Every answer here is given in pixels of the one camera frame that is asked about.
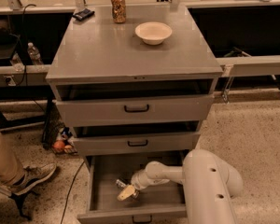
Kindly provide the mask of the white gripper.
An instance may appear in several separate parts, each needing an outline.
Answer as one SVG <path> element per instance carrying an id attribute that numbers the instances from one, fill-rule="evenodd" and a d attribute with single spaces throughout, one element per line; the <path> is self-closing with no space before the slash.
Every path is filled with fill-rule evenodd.
<path id="1" fill-rule="evenodd" d="M 124 201 L 133 196 L 137 190 L 146 189 L 150 185 L 150 179 L 145 170 L 140 170 L 133 174 L 131 185 L 127 185 L 118 195 L 119 201 Z"/>

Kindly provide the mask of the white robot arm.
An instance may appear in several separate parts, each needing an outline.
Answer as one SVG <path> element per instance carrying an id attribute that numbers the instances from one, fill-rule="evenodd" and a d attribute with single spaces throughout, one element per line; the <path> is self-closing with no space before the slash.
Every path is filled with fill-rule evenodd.
<path id="1" fill-rule="evenodd" d="M 118 200 L 169 181 L 183 186 L 189 224 L 238 224 L 231 199 L 241 194 L 243 179 L 233 166 L 204 149 L 193 149 L 181 166 L 149 162 L 133 174 Z"/>

